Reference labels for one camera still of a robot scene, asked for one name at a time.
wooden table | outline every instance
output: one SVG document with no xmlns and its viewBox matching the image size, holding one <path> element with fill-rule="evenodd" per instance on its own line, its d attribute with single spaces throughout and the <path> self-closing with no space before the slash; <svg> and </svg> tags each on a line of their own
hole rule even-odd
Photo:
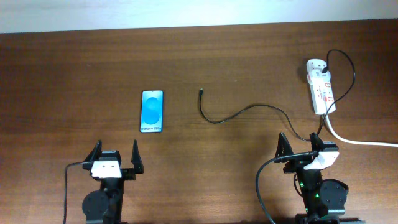
<svg viewBox="0 0 398 224">
<path fill-rule="evenodd" d="M 285 118 L 255 108 L 225 124 L 211 119 L 250 103 L 290 116 L 297 132 L 317 130 L 305 63 L 346 51 L 357 69 L 349 95 L 331 115 L 336 132 L 397 142 L 398 21 L 311 22 L 171 29 L 0 35 L 0 222 L 60 223 L 63 169 L 98 139 L 131 167 L 137 139 L 145 174 L 126 182 L 122 218 L 130 223 L 265 222 L 256 197 L 258 168 L 274 157 L 283 131 L 295 152 L 310 150 Z M 335 96 L 352 81 L 342 55 L 331 56 Z M 165 91 L 164 131 L 141 134 L 141 91 Z M 345 217 L 397 223 L 398 149 L 336 141 L 340 157 L 323 171 L 350 186 Z M 292 175 L 273 164 L 260 178 L 276 219 L 305 213 Z M 67 223 L 84 223 L 81 203 L 99 189 L 70 169 Z"/>
</svg>

phone screen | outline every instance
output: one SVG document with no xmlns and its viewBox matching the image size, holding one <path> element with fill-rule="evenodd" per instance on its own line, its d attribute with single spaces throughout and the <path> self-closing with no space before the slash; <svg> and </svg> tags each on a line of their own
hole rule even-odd
<svg viewBox="0 0 398 224">
<path fill-rule="evenodd" d="M 142 133 L 160 133 L 163 129 L 163 91 L 142 92 L 141 125 Z"/>
</svg>

power strip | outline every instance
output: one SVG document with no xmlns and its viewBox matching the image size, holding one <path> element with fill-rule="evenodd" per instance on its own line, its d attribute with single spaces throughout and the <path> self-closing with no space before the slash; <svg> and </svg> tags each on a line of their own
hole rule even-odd
<svg viewBox="0 0 398 224">
<path fill-rule="evenodd" d="M 310 84 L 313 110 L 317 115 L 323 115 L 335 101 L 330 84 L 330 72 L 322 73 L 326 62 L 320 59 L 311 59 L 307 62 L 307 80 Z M 336 110 L 334 104 L 328 114 Z"/>
</svg>

black power cord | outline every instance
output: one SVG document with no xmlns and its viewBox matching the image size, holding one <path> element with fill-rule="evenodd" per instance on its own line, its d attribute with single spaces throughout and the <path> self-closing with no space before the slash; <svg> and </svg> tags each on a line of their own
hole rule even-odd
<svg viewBox="0 0 398 224">
<path fill-rule="evenodd" d="M 351 66 L 352 66 L 352 68 L 353 68 L 353 82 L 352 82 L 351 86 L 348 88 L 348 90 L 347 90 L 341 97 L 339 97 L 337 100 L 335 100 L 335 101 L 330 105 L 330 107 L 327 109 L 325 115 L 323 115 L 322 122 L 321 122 L 320 125 L 319 125 L 318 131 L 317 131 L 317 135 L 319 135 L 319 134 L 321 133 L 322 127 L 323 127 L 324 124 L 325 124 L 325 119 L 326 119 L 326 116 L 327 116 L 328 113 L 329 113 L 330 108 L 331 108 L 335 103 L 337 103 L 337 102 L 340 101 L 342 98 L 344 98 L 344 97 L 349 93 L 349 91 L 351 91 L 351 89 L 353 88 L 353 86 L 354 86 L 354 84 L 355 84 L 356 72 L 355 72 L 354 63 L 353 63 L 353 61 L 351 60 L 351 58 L 348 56 L 348 54 L 347 54 L 346 52 L 342 51 L 342 50 L 331 49 L 331 50 L 328 51 L 328 53 L 327 53 L 327 55 L 326 55 L 326 67 L 322 70 L 322 73 L 326 73 L 327 71 L 329 71 L 329 55 L 330 55 L 331 52 L 334 52 L 334 51 L 337 51 L 337 52 L 342 53 L 342 54 L 348 59 L 349 63 L 351 64 Z M 289 117 L 287 116 L 287 114 L 285 113 L 285 111 L 283 111 L 282 109 L 280 109 L 280 108 L 278 108 L 278 107 L 276 107 L 276 106 L 272 106 L 272 105 L 267 105 L 267 104 L 252 104 L 252 105 L 249 105 L 249 106 L 243 108 L 242 110 L 238 111 L 237 113 L 235 113 L 234 115 L 232 115 L 232 116 L 230 116 L 230 117 L 227 117 L 227 118 L 222 119 L 222 120 L 220 120 L 220 121 L 211 121 L 211 120 L 209 120 L 209 119 L 205 116 L 205 114 L 203 113 L 203 110 L 202 110 L 202 108 L 201 108 L 201 97 L 202 97 L 202 95 L 203 95 L 203 89 L 200 89 L 200 91 L 199 91 L 199 108 L 200 108 L 200 113 L 201 113 L 201 115 L 203 116 L 203 118 L 204 118 L 207 122 L 209 122 L 209 123 L 211 123 L 211 124 L 222 124 L 222 123 L 224 123 L 224 122 L 227 122 L 227 121 L 229 121 L 229 120 L 235 118 L 236 116 L 238 116 L 239 114 L 245 112 L 246 110 L 248 110 L 248 109 L 250 109 L 250 108 L 254 108 L 254 107 L 258 107 L 258 106 L 265 106 L 265 107 L 273 108 L 273 109 L 278 110 L 278 111 L 280 111 L 281 113 L 283 113 L 283 114 L 285 115 L 285 117 L 286 117 L 286 119 L 287 119 L 287 122 L 289 123 L 289 126 L 290 126 L 290 128 L 292 129 L 293 133 L 294 133 L 299 139 L 301 139 L 301 140 L 303 140 L 303 141 L 306 141 L 306 142 L 310 141 L 309 139 L 304 139 L 303 137 L 299 136 L 299 134 L 297 134 L 297 132 L 296 132 L 295 129 L 293 128 L 292 123 L 290 122 L 290 119 L 289 119 Z"/>
<path fill-rule="evenodd" d="M 317 131 L 317 135 L 318 135 L 318 136 L 319 136 L 319 133 L 321 133 L 321 130 L 322 130 L 323 125 L 325 124 L 326 116 L 328 115 L 330 108 L 331 108 L 335 103 L 337 103 L 338 101 L 340 101 L 341 99 L 343 99 L 343 98 L 348 94 L 348 92 L 353 88 L 353 86 L 354 86 L 354 84 L 355 84 L 356 72 L 355 72 L 354 63 L 353 63 L 353 61 L 350 59 L 350 57 L 348 56 L 348 54 L 347 54 L 346 52 L 342 51 L 342 50 L 331 49 L 331 50 L 328 51 L 328 54 L 326 55 L 326 67 L 322 70 L 322 73 L 326 73 L 327 71 L 329 71 L 329 55 L 330 55 L 330 52 L 334 52 L 334 51 L 337 51 L 337 52 L 342 53 L 342 54 L 348 59 L 349 63 L 351 64 L 351 67 L 353 68 L 353 82 L 352 82 L 351 86 L 348 88 L 348 90 L 343 94 L 343 96 L 341 96 L 341 97 L 339 97 L 337 100 L 335 100 L 335 101 L 329 106 L 328 110 L 326 110 L 326 113 L 325 113 L 325 115 L 323 115 L 322 122 L 321 122 L 321 124 L 319 125 L 318 131 Z"/>
<path fill-rule="evenodd" d="M 209 123 L 211 123 L 211 124 L 222 124 L 222 123 L 225 123 L 225 122 L 227 122 L 227 121 L 229 121 L 229 120 L 235 118 L 237 115 L 239 115 L 239 114 L 245 112 L 246 110 L 248 110 L 248 109 L 250 109 L 250 108 L 255 108 L 255 107 L 258 107 L 258 106 L 265 106 L 265 107 L 268 107 L 268 108 L 275 109 L 275 110 L 281 112 L 282 114 L 284 114 L 285 117 L 286 117 L 286 119 L 287 119 L 287 122 L 289 123 L 290 128 L 291 128 L 292 131 L 293 131 L 293 133 L 294 133 L 299 139 L 301 139 L 301 140 L 303 140 L 303 141 L 309 141 L 308 139 L 304 139 L 303 137 L 299 136 L 299 134 L 297 134 L 296 130 L 293 128 L 293 125 L 292 125 L 292 123 L 290 122 L 290 119 L 289 119 L 289 117 L 287 116 L 287 114 L 285 113 L 285 111 L 283 111 L 282 109 L 280 109 L 280 108 L 278 108 L 278 107 L 276 107 L 276 106 L 272 106 L 272 105 L 260 104 L 260 103 L 251 104 L 251 105 L 249 105 L 249 106 L 247 106 L 247 107 L 241 109 L 240 111 L 238 111 L 238 112 L 235 113 L 234 115 L 229 116 L 229 117 L 227 117 L 227 118 L 225 118 L 225 119 L 222 119 L 222 120 L 220 120 L 220 121 L 211 121 L 211 120 L 209 120 L 209 119 L 205 116 L 205 114 L 203 113 L 203 110 L 202 110 L 202 108 L 201 108 L 201 97 L 202 97 L 202 95 L 203 95 L 203 89 L 200 89 L 200 91 L 199 91 L 199 109 L 200 109 L 200 113 L 201 113 L 201 115 L 203 116 L 203 118 L 204 118 L 207 122 L 209 122 Z"/>
<path fill-rule="evenodd" d="M 294 176 L 293 176 L 293 185 L 294 185 L 294 189 L 296 189 L 296 192 L 298 193 L 298 195 L 300 196 L 300 197 L 303 197 L 303 195 L 300 193 L 300 191 L 299 191 L 299 188 L 297 188 L 297 185 L 296 185 L 296 181 L 298 181 L 298 179 L 296 179 L 296 176 L 297 176 L 297 174 L 294 174 Z"/>
<path fill-rule="evenodd" d="M 268 210 L 266 209 L 266 206 L 264 205 L 264 202 L 262 201 L 261 195 L 260 195 L 260 190 L 259 190 L 259 176 L 261 171 L 263 170 L 263 168 L 270 164 L 271 162 L 274 161 L 278 161 L 281 159 L 291 159 L 291 158 L 295 158 L 295 157 L 299 157 L 299 156 L 316 156 L 318 155 L 317 151 L 312 151 L 312 152 L 303 152 L 303 153 L 297 153 L 297 154 L 293 154 L 293 155 L 287 155 L 287 156 L 279 156 L 279 157 L 275 157 L 273 159 L 268 160 L 266 163 L 264 163 L 260 169 L 257 171 L 257 175 L 256 175 L 256 192 L 257 192 L 257 197 L 260 201 L 262 210 L 264 211 L 264 213 L 266 214 L 267 218 L 269 219 L 269 221 L 272 224 L 275 224 L 275 221 L 272 219 L 271 215 L 269 214 Z"/>
<path fill-rule="evenodd" d="M 63 224 L 67 222 L 67 190 L 68 190 L 68 169 L 71 166 L 90 164 L 91 162 L 74 162 L 65 167 L 65 197 L 63 198 Z"/>
</svg>

